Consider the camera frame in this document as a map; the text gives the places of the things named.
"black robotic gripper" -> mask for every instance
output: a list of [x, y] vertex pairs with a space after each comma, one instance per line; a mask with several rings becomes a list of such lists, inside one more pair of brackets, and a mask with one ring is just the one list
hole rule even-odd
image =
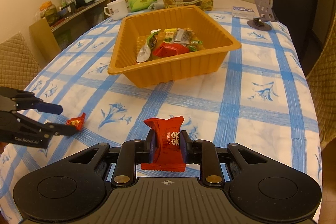
[[153, 160], [155, 141], [150, 130], [146, 140], [121, 147], [99, 143], [25, 175], [13, 190], [22, 223], [314, 223], [318, 183], [237, 143], [218, 148], [181, 131], [182, 157], [201, 166], [200, 179], [137, 178], [136, 166]]

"human hand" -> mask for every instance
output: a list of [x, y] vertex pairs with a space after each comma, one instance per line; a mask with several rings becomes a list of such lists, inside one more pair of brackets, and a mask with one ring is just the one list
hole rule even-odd
[[8, 143], [3, 143], [3, 142], [0, 142], [0, 154], [3, 153], [3, 150], [5, 149], [5, 146], [8, 145]]

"metal screw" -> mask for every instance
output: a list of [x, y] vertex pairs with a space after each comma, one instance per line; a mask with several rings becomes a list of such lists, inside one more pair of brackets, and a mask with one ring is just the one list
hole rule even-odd
[[211, 175], [207, 176], [205, 180], [209, 183], [220, 183], [222, 181], [222, 178], [217, 175]]
[[113, 179], [116, 183], [127, 183], [130, 181], [130, 178], [128, 176], [125, 175], [119, 175], [114, 177]]

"mug handle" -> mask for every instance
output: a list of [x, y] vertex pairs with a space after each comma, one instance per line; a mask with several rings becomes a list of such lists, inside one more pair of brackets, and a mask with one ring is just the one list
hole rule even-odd
[[105, 9], [107, 9], [107, 11], [109, 10], [109, 8], [108, 7], [104, 7], [104, 13], [105, 13], [105, 15], [107, 15], [107, 16], [111, 16], [111, 14], [109, 14], [108, 12], [106, 12], [106, 10]]

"basket rim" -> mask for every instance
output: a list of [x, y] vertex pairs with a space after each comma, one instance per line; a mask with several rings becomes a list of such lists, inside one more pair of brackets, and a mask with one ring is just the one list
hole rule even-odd
[[[189, 6], [186, 6], [186, 7], [173, 7], [173, 8], [168, 8], [168, 9], [169, 10], [176, 10], [176, 9], [181, 9], [181, 8], [195, 9], [198, 13], [208, 16], [207, 14], [204, 13], [203, 10], [201, 10], [199, 7], [197, 7], [195, 5], [189, 5]], [[155, 10], [155, 11], [151, 11], [151, 12], [142, 13], [141, 15], [150, 14], [150, 13], [157, 13], [157, 12], [160, 12], [160, 10]], [[119, 30], [123, 29], [127, 20], [130, 20], [133, 17], [136, 17], [138, 15], [139, 14], [132, 15], [132, 16], [129, 16], [129, 17], [125, 17], [120, 24], [120, 29]], [[224, 32], [225, 35], [232, 41], [231, 45], [223, 46], [223, 47], [216, 47], [216, 48], [211, 48], [211, 49], [205, 49], [205, 50], [197, 51], [197, 52], [188, 52], [186, 54], [165, 57], [165, 58], [162, 58], [162, 59], [151, 60], [151, 61], [147, 61], [147, 62], [143, 62], [143, 63], [139, 63], [139, 64], [126, 66], [126, 67], [123, 67], [123, 68], [117, 68], [116, 67], [116, 59], [117, 59], [117, 52], [119, 50], [120, 40], [121, 40], [120, 32], [118, 32], [117, 40], [116, 40], [114, 48], [113, 48], [113, 53], [112, 53], [110, 65], [109, 65], [109, 68], [108, 68], [108, 74], [117, 75], [117, 74], [121, 74], [121, 73], [125, 73], [125, 72], [132, 72], [132, 71], [135, 71], [135, 70], [148, 68], [148, 67], [155, 66], [155, 65], [158, 65], [158, 64], [169, 63], [169, 62], [176, 61], [176, 60], [199, 57], [199, 56], [203, 56], [203, 55], [211, 55], [211, 54], [220, 53], [220, 52], [228, 52], [228, 51], [233, 51], [233, 50], [237, 50], [237, 49], [241, 48], [241, 46], [242, 46], [241, 43], [235, 37], [233, 37], [233, 35], [231, 35], [227, 30], [225, 30], [213, 18], [211, 18], [210, 16], [208, 16], [208, 17], [209, 17], [208, 20], [210, 20], [212, 23], [214, 23], [215, 25], [220, 27], [221, 31]]]

